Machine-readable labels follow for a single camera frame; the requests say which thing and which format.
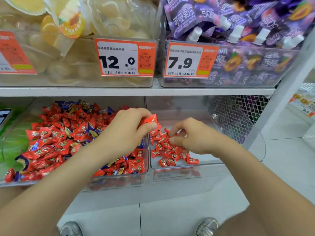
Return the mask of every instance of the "fingernail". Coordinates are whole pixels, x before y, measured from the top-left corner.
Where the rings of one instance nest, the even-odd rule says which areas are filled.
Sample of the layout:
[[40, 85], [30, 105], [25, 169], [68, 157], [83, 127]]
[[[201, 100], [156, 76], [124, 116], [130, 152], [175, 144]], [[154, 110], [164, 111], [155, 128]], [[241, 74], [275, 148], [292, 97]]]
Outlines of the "fingernail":
[[158, 126], [157, 126], [157, 123], [153, 123], [153, 124], [152, 124], [152, 129], [153, 129], [153, 130], [157, 129], [157, 127], [158, 127]]

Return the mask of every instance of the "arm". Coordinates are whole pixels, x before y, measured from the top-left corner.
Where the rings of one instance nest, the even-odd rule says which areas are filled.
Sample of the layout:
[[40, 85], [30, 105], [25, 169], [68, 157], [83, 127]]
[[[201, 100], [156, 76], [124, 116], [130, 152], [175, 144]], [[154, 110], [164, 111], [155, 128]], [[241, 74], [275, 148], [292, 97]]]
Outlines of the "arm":
[[315, 206], [240, 144], [192, 118], [177, 123], [170, 136], [180, 129], [171, 143], [220, 158], [269, 235], [314, 235]]
[[42, 236], [52, 231], [79, 191], [106, 163], [132, 152], [156, 123], [140, 126], [147, 109], [119, 111], [100, 136], [40, 182], [0, 209], [1, 235]]

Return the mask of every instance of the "qr code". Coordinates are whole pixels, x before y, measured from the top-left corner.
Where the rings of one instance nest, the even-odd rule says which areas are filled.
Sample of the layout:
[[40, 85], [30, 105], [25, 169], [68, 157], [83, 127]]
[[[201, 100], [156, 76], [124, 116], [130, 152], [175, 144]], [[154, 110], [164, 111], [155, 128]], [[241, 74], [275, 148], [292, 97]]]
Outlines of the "qr code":
[[211, 61], [212, 59], [210, 58], [210, 57], [203, 57], [202, 59], [201, 59], [201, 64], [200, 64], [200, 67], [201, 68], [205, 68], [205, 69], [207, 69], [207, 68], [209, 68], [210, 67], [210, 61]]
[[151, 67], [151, 56], [140, 55], [140, 67]]

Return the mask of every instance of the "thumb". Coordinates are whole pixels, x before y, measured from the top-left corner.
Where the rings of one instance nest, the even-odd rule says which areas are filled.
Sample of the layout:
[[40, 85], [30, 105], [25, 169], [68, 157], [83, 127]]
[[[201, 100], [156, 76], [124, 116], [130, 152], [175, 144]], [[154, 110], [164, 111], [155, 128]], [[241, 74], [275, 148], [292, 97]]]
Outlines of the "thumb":
[[137, 135], [137, 137], [142, 139], [144, 135], [157, 129], [157, 127], [158, 127], [157, 123], [155, 123], [155, 122], [143, 124], [138, 128], [136, 135]]
[[184, 146], [184, 140], [185, 140], [184, 137], [171, 137], [169, 139], [171, 144], [181, 146], [181, 147]]

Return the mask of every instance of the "finger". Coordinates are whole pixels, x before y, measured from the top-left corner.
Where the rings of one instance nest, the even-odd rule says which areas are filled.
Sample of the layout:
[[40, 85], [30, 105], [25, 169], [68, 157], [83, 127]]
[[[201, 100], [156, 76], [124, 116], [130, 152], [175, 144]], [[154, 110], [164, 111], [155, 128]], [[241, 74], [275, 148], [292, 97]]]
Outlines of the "finger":
[[180, 133], [178, 134], [178, 137], [185, 137], [186, 135], [187, 135], [187, 132], [185, 131], [185, 129], [182, 129]]
[[169, 139], [170, 143], [177, 146], [183, 146], [184, 137], [171, 137]]
[[152, 113], [146, 108], [135, 108], [135, 110], [140, 113], [141, 118], [148, 118], [152, 116]]
[[169, 132], [170, 137], [174, 136], [179, 130], [184, 128], [184, 121], [185, 120], [180, 121], [176, 123], [174, 127], [172, 127], [171, 131]]
[[139, 138], [143, 138], [146, 134], [148, 134], [149, 132], [157, 129], [157, 123], [155, 122], [150, 122], [150, 123], [146, 123], [146, 124], [143, 124], [141, 125], [137, 132], [136, 132], [136, 135], [137, 137]]

